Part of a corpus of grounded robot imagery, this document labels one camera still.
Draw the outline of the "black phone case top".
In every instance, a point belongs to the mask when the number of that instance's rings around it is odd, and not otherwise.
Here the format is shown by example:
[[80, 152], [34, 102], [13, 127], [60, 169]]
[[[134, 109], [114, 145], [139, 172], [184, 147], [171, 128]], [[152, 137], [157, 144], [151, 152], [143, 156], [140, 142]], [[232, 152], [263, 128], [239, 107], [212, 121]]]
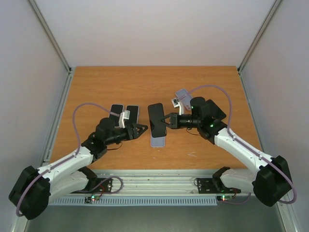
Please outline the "black phone case top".
[[161, 119], [164, 115], [162, 103], [155, 103], [148, 106], [148, 115], [151, 127], [151, 135], [154, 138], [165, 137], [167, 135], [166, 126]]

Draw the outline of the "black phone case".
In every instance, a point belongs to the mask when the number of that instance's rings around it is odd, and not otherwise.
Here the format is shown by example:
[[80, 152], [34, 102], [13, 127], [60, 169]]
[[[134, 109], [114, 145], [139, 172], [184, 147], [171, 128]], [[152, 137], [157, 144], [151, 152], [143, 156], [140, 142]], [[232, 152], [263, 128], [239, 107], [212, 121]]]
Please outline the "black phone case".
[[155, 103], [148, 106], [148, 115], [151, 127], [151, 135], [154, 138], [165, 137], [167, 135], [166, 126], [161, 119], [164, 115], [162, 103]]
[[210, 109], [210, 115], [217, 119], [217, 120], [223, 120], [226, 118], [226, 114], [221, 110], [221, 108], [211, 99], [207, 100], [206, 103], [209, 106]]

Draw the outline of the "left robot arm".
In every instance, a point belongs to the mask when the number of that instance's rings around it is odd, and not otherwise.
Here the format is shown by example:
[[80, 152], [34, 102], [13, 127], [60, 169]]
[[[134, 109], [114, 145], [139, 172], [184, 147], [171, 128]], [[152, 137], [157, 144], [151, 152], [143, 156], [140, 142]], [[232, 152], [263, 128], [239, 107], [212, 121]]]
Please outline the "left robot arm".
[[58, 198], [76, 191], [93, 192], [97, 188], [96, 175], [87, 166], [105, 155], [109, 145], [138, 139], [147, 129], [148, 126], [137, 123], [115, 127], [112, 119], [103, 118], [70, 154], [37, 169], [26, 167], [9, 194], [16, 215], [32, 220]]

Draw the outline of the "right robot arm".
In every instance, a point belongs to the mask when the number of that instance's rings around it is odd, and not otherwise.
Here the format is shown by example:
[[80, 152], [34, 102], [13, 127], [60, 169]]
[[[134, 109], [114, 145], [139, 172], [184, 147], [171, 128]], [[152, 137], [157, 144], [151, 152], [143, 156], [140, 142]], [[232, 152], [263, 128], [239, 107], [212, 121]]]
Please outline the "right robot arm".
[[237, 136], [222, 120], [226, 114], [212, 101], [203, 97], [190, 100], [191, 113], [159, 111], [151, 117], [153, 137], [165, 136], [166, 129], [197, 129], [199, 135], [227, 151], [247, 168], [237, 172], [222, 168], [213, 175], [217, 191], [236, 188], [253, 193], [266, 206], [280, 202], [290, 190], [294, 190], [288, 163], [282, 156], [272, 157]]

